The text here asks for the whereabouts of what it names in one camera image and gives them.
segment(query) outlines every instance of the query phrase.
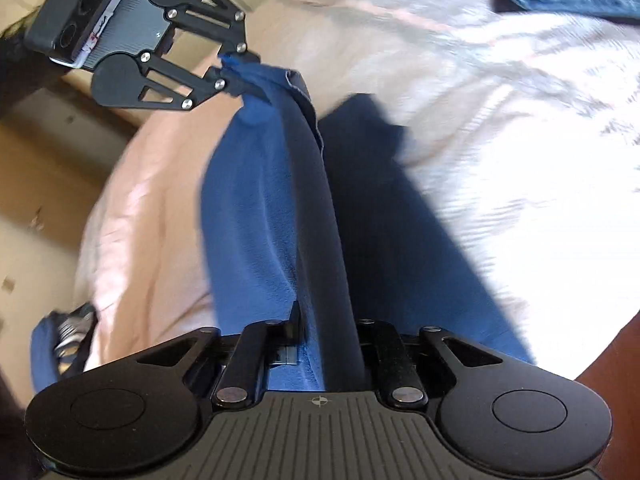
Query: brown surface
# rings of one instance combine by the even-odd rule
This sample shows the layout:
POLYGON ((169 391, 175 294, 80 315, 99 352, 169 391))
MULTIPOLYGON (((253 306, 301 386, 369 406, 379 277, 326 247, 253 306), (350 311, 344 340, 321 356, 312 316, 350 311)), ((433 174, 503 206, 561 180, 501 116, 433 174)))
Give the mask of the brown surface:
POLYGON ((42 235, 77 251, 102 183, 0 123, 0 215, 28 226, 42 208, 42 235))
POLYGON ((131 140, 138 130, 138 122, 133 124, 128 120, 129 118, 124 119, 120 115, 115 114, 112 108, 100 106, 90 95, 70 85, 62 78, 50 83, 46 88, 81 112, 90 115, 98 123, 109 127, 121 135, 126 141, 131 140))
POLYGON ((56 142, 55 137, 31 122, 28 116, 15 114, 13 111, 5 114, 0 120, 0 137, 4 136, 5 132, 12 132, 14 137, 18 137, 18 142, 30 152, 37 153, 46 161, 53 162, 97 186, 104 186, 111 174, 108 168, 95 164, 70 150, 68 146, 56 142))
POLYGON ((578 381, 607 401, 613 437, 598 471, 605 480, 640 479, 640 314, 578 381))

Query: white bedsheet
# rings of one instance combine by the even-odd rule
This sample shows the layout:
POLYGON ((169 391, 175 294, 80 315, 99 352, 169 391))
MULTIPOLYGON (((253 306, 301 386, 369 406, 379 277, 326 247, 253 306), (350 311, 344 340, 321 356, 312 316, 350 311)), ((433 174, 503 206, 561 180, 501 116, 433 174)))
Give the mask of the white bedsheet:
MULTIPOLYGON (((270 0, 248 43, 299 70, 320 115, 370 92, 408 127, 425 200, 538 365, 575 378, 640 305, 640 34, 489 2, 270 0)), ((128 147, 83 245, 101 314, 88 367, 215 322, 197 196, 238 105, 156 113, 128 147)))

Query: crosshair marking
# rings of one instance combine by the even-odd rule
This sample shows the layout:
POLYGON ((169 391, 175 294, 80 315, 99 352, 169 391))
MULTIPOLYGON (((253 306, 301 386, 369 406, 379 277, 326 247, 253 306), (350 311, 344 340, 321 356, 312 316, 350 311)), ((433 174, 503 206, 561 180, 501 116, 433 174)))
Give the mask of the crosshair marking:
POLYGON ((314 397, 309 402, 314 403, 318 408, 322 408, 326 403, 331 401, 326 397, 323 397, 322 395, 320 395, 320 396, 314 397))

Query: wooden floor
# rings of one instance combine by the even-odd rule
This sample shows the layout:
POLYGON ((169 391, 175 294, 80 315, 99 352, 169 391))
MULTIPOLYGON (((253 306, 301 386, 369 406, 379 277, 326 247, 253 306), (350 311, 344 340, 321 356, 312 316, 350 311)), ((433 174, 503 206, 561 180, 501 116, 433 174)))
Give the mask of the wooden floor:
POLYGON ((598 392, 613 416, 598 471, 604 480, 640 480, 640 314, 578 381, 598 392))

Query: camera lens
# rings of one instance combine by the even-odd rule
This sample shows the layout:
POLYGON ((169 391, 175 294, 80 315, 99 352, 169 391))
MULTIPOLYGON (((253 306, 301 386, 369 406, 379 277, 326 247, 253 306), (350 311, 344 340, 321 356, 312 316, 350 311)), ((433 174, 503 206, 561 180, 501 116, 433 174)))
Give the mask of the camera lens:
POLYGON ((62 48, 67 48, 71 44, 71 42, 74 40, 74 36, 76 35, 76 30, 78 30, 78 28, 73 22, 69 23, 65 27, 65 30, 63 30, 62 34, 60 35, 60 46, 62 48))
POLYGON ((95 9, 95 4, 98 0, 80 0, 78 4, 78 12, 82 15, 87 14, 95 9))

